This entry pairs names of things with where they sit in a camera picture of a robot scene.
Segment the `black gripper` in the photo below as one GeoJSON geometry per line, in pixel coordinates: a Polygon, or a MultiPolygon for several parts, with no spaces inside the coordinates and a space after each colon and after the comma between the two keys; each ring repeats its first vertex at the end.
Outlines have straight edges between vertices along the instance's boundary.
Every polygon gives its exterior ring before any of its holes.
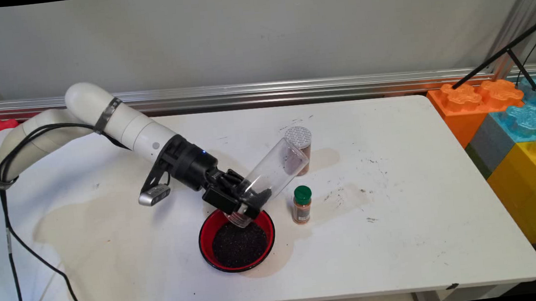
{"type": "MultiPolygon", "coordinates": [[[[199,191],[207,186],[206,174],[216,169],[218,160],[203,148],[175,135],[158,154],[159,167],[171,178],[199,191]]],[[[256,220],[261,208],[270,200],[271,188],[255,190],[254,182],[234,170],[212,174],[211,187],[203,193],[203,201],[219,209],[229,222],[256,220]]]]}

